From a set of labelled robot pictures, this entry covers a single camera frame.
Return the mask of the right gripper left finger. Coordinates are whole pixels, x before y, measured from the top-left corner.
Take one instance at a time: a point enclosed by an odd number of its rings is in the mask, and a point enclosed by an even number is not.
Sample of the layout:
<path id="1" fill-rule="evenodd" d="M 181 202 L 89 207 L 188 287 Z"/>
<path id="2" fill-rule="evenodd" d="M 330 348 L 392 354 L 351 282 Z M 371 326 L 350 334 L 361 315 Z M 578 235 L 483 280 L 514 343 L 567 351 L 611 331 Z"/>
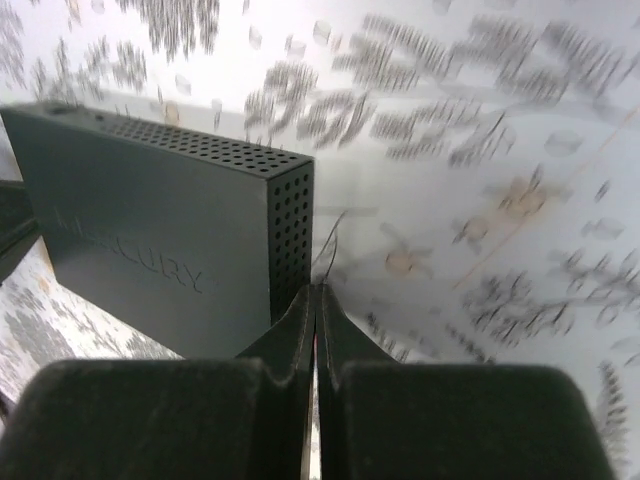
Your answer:
<path id="1" fill-rule="evenodd" d="M 65 360 L 1 438 L 5 479 L 305 479 L 313 292 L 230 360 Z"/>

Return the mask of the black network switch box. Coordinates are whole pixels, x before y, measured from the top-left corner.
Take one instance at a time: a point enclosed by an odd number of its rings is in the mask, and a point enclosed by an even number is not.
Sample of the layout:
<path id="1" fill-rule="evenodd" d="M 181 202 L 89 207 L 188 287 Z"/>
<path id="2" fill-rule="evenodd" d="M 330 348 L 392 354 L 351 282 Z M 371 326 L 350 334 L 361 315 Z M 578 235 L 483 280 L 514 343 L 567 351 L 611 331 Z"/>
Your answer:
<path id="1" fill-rule="evenodd" d="M 1 111 L 57 281 L 185 358 L 230 358 L 310 280 L 314 162 L 44 101 Z"/>

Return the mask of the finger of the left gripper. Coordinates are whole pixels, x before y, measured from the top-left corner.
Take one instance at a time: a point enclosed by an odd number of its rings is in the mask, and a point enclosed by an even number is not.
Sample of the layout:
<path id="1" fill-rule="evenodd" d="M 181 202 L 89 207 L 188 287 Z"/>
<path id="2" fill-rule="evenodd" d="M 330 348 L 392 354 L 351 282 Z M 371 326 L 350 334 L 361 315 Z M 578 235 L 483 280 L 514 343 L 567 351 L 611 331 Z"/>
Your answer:
<path id="1" fill-rule="evenodd" d="M 4 282 L 39 238 L 39 228 L 23 182 L 2 180 L 0 191 L 0 281 Z"/>

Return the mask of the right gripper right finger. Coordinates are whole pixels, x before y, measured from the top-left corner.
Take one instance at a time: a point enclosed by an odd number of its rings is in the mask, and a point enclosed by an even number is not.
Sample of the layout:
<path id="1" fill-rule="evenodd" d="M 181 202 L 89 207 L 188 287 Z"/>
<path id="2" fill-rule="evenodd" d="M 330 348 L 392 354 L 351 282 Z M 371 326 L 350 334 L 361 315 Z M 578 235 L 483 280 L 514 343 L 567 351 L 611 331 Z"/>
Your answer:
<path id="1" fill-rule="evenodd" d="M 325 479 L 610 479 L 584 397 L 535 365 L 402 364 L 317 289 Z"/>

